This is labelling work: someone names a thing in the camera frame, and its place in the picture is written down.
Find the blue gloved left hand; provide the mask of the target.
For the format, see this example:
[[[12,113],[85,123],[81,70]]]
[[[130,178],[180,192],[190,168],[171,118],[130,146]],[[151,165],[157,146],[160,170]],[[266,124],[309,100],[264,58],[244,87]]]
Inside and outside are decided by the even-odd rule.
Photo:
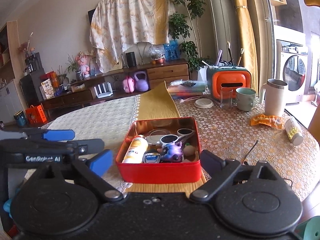
[[[9,200],[7,200],[4,205],[3,205],[3,209],[6,213],[8,213],[9,217],[12,218],[11,212],[10,212],[10,207],[11,207],[11,203],[12,203],[12,198],[10,198]]]

